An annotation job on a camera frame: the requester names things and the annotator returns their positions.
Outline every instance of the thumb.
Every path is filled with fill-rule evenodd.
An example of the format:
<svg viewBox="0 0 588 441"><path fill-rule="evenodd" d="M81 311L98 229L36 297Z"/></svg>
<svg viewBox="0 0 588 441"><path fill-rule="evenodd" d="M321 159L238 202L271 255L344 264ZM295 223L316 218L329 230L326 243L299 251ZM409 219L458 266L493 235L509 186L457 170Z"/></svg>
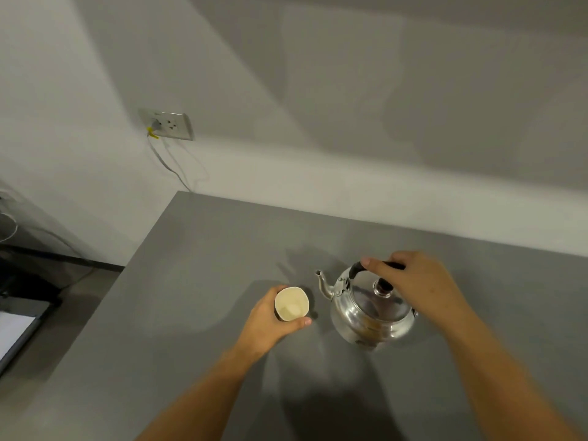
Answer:
<svg viewBox="0 0 588 441"><path fill-rule="evenodd" d="M368 271L388 281L395 288L399 286L399 283L402 282L402 278L405 275L400 269L390 267L377 258L362 257L361 264Z"/></svg>
<svg viewBox="0 0 588 441"><path fill-rule="evenodd" d="M311 323L312 319L310 317L299 317L291 320L290 322L284 322L282 324L283 334L284 336L287 334L292 334L306 326L309 326Z"/></svg>

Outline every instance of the white paper cup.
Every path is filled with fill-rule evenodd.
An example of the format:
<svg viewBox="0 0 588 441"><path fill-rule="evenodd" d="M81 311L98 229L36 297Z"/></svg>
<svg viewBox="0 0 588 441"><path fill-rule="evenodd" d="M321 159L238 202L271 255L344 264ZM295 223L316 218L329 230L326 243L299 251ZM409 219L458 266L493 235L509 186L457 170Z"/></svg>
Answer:
<svg viewBox="0 0 588 441"><path fill-rule="evenodd" d="M306 316L311 304L302 288L290 286L277 293L273 306L281 320L290 322L290 320Z"/></svg>

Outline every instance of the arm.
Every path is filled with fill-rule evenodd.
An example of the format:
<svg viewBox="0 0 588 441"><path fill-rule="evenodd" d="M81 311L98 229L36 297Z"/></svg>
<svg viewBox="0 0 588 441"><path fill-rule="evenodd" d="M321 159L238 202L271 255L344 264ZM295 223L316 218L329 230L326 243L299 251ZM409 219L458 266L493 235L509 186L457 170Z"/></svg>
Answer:
<svg viewBox="0 0 588 441"><path fill-rule="evenodd" d="M362 259L362 264L397 287L443 333L477 421L489 440L582 439L477 317L440 262L409 251L395 252L391 260L406 269L397 270L371 258Z"/></svg>
<svg viewBox="0 0 588 441"><path fill-rule="evenodd" d="M273 301L286 286L276 286L255 305L233 348L225 352L202 380L164 410L136 441L217 441L247 371L282 337L310 325L310 318L280 322Z"/></svg>

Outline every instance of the wall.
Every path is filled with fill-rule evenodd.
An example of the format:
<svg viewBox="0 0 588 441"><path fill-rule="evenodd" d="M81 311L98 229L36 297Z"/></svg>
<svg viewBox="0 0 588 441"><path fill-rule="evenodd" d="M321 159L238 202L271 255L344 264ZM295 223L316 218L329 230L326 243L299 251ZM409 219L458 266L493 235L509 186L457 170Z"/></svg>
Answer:
<svg viewBox="0 0 588 441"><path fill-rule="evenodd" d="M0 179L21 222L126 264L179 188L156 107L192 120L168 150L198 192L588 255L586 7L7 0Z"/></svg>

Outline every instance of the countertop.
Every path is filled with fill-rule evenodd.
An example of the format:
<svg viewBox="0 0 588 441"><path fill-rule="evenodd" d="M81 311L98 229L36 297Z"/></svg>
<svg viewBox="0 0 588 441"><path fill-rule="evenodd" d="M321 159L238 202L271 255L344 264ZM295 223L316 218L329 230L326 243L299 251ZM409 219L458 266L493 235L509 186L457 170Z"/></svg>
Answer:
<svg viewBox="0 0 588 441"><path fill-rule="evenodd" d="M309 290L315 322L249 373L224 439L481 439L445 342L425 318L373 353L330 322L314 271L335 280L364 254L399 249L442 259L555 405L588 428L588 259L186 192L23 423L49 440L133 439L236 340L267 289L288 283Z"/></svg>

